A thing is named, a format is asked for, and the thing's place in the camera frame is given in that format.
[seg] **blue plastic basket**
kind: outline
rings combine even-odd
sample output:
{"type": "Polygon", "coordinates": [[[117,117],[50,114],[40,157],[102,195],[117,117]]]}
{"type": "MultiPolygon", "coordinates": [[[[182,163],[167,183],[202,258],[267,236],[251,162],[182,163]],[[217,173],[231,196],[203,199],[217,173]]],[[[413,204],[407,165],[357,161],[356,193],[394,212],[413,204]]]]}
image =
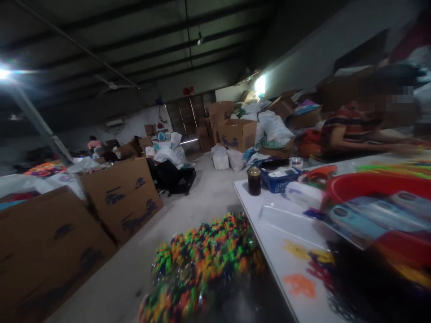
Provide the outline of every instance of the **blue plastic basket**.
{"type": "Polygon", "coordinates": [[[283,177],[270,177],[268,172],[264,171],[260,165],[265,161],[273,161],[279,159],[278,157],[271,157],[264,160],[255,161],[253,163],[254,166],[258,167],[260,169],[260,180],[268,187],[269,191],[271,193],[284,193],[286,190],[286,186],[293,181],[298,180],[298,177],[302,174],[302,171],[292,167],[295,169],[298,173],[296,175],[288,175],[283,177]]]}

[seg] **pink shirt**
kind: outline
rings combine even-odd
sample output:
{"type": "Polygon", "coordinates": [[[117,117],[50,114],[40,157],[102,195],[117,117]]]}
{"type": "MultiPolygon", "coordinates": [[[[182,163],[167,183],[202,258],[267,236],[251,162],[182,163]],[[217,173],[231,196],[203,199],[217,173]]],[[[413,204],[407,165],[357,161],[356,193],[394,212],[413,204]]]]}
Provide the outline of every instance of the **pink shirt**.
{"type": "Polygon", "coordinates": [[[91,148],[102,146],[102,143],[98,140],[92,140],[87,144],[87,146],[88,146],[88,149],[90,150],[91,148]]]}

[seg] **ceiling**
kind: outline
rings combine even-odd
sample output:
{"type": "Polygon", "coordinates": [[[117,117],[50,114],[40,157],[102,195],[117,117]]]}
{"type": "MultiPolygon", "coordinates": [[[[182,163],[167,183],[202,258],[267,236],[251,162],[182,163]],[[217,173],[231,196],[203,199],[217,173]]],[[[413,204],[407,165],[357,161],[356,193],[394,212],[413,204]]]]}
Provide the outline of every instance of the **ceiling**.
{"type": "MultiPolygon", "coordinates": [[[[0,59],[38,108],[140,86],[232,58],[247,60],[276,0],[0,0],[0,59]],[[46,22],[59,28],[99,60],[46,22]],[[199,31],[203,44],[198,46],[199,31]]],[[[13,107],[0,89],[0,106],[13,107]]]]}

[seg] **white table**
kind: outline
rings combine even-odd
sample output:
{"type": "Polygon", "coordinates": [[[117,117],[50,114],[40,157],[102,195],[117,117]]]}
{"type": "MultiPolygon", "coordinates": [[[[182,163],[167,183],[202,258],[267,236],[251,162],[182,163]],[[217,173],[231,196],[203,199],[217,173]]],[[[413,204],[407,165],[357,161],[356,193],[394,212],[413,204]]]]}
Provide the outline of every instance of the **white table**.
{"type": "MultiPolygon", "coordinates": [[[[354,167],[359,165],[369,165],[372,162],[397,164],[408,159],[411,158],[402,158],[385,153],[342,161],[335,163],[335,165],[338,167],[337,175],[343,175],[353,173],[354,167]]],[[[427,152],[425,156],[420,156],[420,159],[429,160],[431,159],[431,154],[427,152]]],[[[275,230],[259,222],[259,214],[263,204],[272,203],[280,209],[291,210],[293,213],[297,214],[301,214],[302,209],[289,202],[283,194],[272,194],[264,187],[262,187],[262,192],[259,196],[251,196],[248,193],[247,180],[234,182],[233,185],[250,220],[273,276],[295,320],[299,323],[314,322],[316,319],[318,319],[319,322],[345,322],[344,319],[336,315],[329,308],[326,289],[323,283],[306,272],[306,269],[310,268],[308,262],[299,260],[293,254],[285,251],[283,248],[283,240],[287,239],[293,243],[300,244],[308,250],[316,249],[316,246],[305,242],[303,239],[275,230]],[[304,277],[315,282],[315,298],[308,298],[303,294],[293,296],[289,293],[289,286],[283,282],[283,277],[295,274],[302,274],[304,277]]],[[[320,233],[314,231],[313,234],[315,235],[314,238],[320,238],[320,240],[322,240],[322,238],[319,237],[320,233]]]]}

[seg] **toy packaging card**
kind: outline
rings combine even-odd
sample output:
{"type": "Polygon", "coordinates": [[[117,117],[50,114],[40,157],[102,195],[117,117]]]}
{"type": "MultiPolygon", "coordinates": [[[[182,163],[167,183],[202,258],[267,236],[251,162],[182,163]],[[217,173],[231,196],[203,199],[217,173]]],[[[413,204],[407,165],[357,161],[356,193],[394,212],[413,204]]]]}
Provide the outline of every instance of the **toy packaging card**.
{"type": "Polygon", "coordinates": [[[431,232],[431,201],[409,192],[387,199],[361,196],[334,206],[324,223],[364,250],[390,230],[431,232]]]}

